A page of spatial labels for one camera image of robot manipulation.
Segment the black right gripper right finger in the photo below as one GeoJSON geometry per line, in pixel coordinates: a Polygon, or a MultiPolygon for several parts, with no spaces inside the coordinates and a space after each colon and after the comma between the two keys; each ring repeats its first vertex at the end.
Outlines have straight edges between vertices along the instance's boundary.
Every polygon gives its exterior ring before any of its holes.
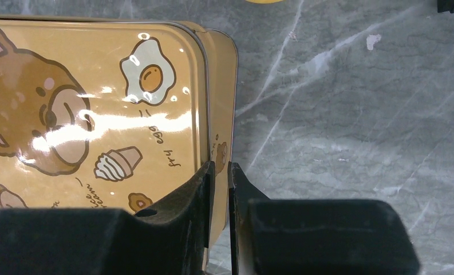
{"type": "Polygon", "coordinates": [[[418,274],[394,208],[375,199],[271,199],[229,163],[233,274],[418,274]]]}

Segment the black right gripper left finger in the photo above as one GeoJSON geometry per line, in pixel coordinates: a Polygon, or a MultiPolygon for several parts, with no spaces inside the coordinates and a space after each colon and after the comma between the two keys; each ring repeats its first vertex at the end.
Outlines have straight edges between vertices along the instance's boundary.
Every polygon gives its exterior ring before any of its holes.
{"type": "Polygon", "coordinates": [[[215,164],[132,215],[0,209],[0,274],[203,274],[215,164]]]}

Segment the silver tin lid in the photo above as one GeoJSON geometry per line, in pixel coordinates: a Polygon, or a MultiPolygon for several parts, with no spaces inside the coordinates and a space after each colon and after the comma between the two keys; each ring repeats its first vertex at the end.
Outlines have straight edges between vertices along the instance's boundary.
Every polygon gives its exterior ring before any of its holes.
{"type": "Polygon", "coordinates": [[[0,209],[164,198],[208,159],[205,68],[172,23],[0,19],[0,209]]]}

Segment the gold chocolate tin box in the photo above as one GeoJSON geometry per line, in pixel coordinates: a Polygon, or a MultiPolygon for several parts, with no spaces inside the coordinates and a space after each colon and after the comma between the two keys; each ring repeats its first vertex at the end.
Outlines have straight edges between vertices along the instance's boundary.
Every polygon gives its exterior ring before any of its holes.
{"type": "Polygon", "coordinates": [[[210,160],[215,163],[215,195],[207,251],[228,221],[228,165],[232,158],[238,50],[233,39],[216,29],[184,22],[201,40],[208,68],[208,134],[210,160]]]}

